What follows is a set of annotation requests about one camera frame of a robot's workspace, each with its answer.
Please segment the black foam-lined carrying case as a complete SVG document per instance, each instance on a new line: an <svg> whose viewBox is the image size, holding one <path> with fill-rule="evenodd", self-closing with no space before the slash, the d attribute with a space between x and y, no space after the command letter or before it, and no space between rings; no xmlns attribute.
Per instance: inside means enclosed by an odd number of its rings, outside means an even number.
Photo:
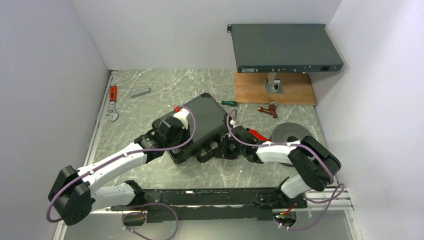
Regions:
<svg viewBox="0 0 424 240"><path fill-rule="evenodd" d="M189 121L190 136L193 136L191 142L181 148L169 150L168 154L175 164L181 164L191 157L204 163L220 151L222 138L228 133L225 124L227 112L209 93L202 93L183 105L191 110L195 118L196 129L193 131L193 119L191 118ZM174 113L173 109L159 119L172 117ZM154 131L150 133L150 140L153 141L154 147L158 147L152 137L153 133Z"/></svg>

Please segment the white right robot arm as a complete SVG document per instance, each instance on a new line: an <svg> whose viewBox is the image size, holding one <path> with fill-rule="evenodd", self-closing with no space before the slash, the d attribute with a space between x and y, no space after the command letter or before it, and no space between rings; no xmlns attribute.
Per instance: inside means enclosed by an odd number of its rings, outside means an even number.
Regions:
<svg viewBox="0 0 424 240"><path fill-rule="evenodd" d="M283 180L276 189L276 203L289 207L299 195L315 190L322 192L334 183L341 162L312 136L294 142L272 142L254 136L241 125L228 126L230 139L238 154L255 164L279 163L295 168L297 175Z"/></svg>

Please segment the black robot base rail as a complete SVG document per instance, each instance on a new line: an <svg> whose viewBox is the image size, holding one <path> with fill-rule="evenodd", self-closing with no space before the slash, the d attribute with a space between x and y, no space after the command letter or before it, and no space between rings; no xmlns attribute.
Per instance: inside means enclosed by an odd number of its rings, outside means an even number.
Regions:
<svg viewBox="0 0 424 240"><path fill-rule="evenodd" d="M276 187L144 189L144 198L112 211L143 211L147 223L189 220L271 221L278 211L306 209L301 195L288 198Z"/></svg>

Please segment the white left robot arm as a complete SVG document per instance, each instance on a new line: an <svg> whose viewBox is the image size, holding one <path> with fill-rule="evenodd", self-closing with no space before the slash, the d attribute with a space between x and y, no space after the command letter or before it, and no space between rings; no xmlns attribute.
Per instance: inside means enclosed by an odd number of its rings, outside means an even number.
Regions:
<svg viewBox="0 0 424 240"><path fill-rule="evenodd" d="M62 168L47 197L47 221L64 221L72 226L103 208L121 205L131 210L139 209L145 201L145 192L136 181L126 180L113 186L106 184L161 157L164 152L187 147L197 130L197 121L189 112L177 112L98 162L78 169L71 165Z"/></svg>

